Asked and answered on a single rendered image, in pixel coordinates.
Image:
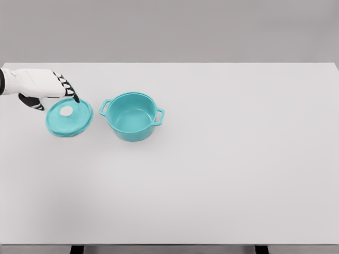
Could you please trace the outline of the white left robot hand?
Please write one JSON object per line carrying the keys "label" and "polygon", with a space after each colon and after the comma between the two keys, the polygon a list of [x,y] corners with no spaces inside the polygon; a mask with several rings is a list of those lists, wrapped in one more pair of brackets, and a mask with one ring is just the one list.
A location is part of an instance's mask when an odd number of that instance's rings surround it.
{"label": "white left robot hand", "polygon": [[19,69],[18,97],[26,106],[44,111],[42,98],[70,97],[80,102],[78,95],[68,80],[50,69]]}

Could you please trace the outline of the teal pot lid white knob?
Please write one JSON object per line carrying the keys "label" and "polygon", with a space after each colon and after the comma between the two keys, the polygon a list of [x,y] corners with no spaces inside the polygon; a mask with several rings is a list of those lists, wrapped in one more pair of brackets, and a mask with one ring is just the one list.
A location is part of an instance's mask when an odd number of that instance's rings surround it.
{"label": "teal pot lid white knob", "polygon": [[[61,110],[70,107],[69,115],[62,115]],[[54,104],[47,112],[47,130],[58,137],[73,137],[86,130],[93,120],[93,109],[91,105],[80,100],[77,103],[72,98],[63,99]]]}

